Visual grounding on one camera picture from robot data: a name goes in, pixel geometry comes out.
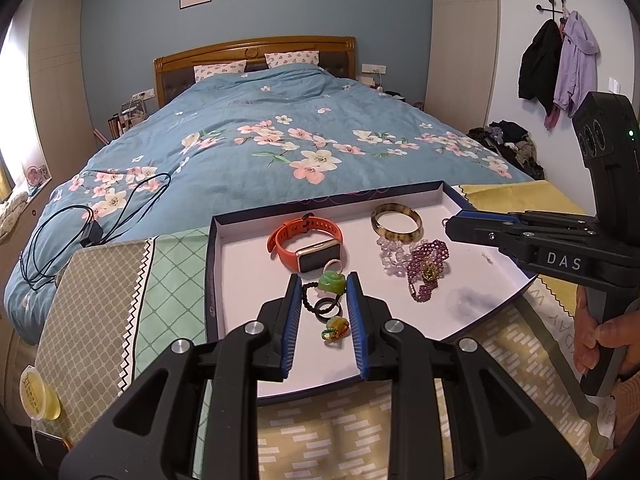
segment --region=metal screw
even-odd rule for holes
[[[176,339],[171,343],[171,351],[175,354],[184,354],[191,348],[191,342],[188,339]]]
[[[404,330],[404,325],[402,321],[398,321],[397,319],[390,319],[385,323],[385,330],[387,332],[391,332],[392,334],[398,334]]]
[[[259,334],[264,330],[264,325],[260,321],[251,321],[244,326],[244,331],[251,335]]]
[[[473,339],[468,337],[465,337],[464,339],[460,340],[460,342],[458,343],[458,346],[463,352],[467,352],[469,354],[478,350],[478,343],[476,343]]]

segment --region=blue floral duvet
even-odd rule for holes
[[[402,184],[525,182],[530,178],[434,117],[313,65],[209,77],[100,150],[51,195],[39,224],[73,204],[90,206],[105,233],[165,193],[118,241],[199,228],[213,215]],[[37,244],[42,267],[82,228],[89,213],[53,219]],[[75,243],[49,269],[60,270]],[[33,263],[28,274],[33,274]],[[4,305],[20,336],[35,344],[55,294],[37,292],[17,266]]]

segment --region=headboard cushion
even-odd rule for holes
[[[355,79],[355,38],[286,36],[220,43],[156,59],[156,92],[163,107],[195,84],[193,67],[247,60],[245,72],[266,70],[264,54],[318,50],[319,66],[340,78]]]

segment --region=tortoiseshell bangle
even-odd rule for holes
[[[378,217],[382,213],[386,213],[388,211],[394,211],[396,213],[402,213],[403,215],[408,216],[415,222],[418,228],[411,233],[396,233],[382,227],[382,225],[380,225],[380,223],[378,222]],[[418,213],[410,207],[402,204],[397,204],[395,202],[389,202],[387,204],[379,205],[377,208],[375,208],[371,212],[371,226],[373,227],[373,230],[383,238],[386,238],[391,242],[402,242],[403,244],[408,244],[419,240],[420,238],[422,238],[423,233],[422,218],[420,218],[420,215],[418,215]]]

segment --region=black jacket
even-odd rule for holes
[[[548,20],[522,56],[518,97],[528,101],[538,98],[547,115],[554,106],[561,52],[562,37],[558,25],[554,20]]]

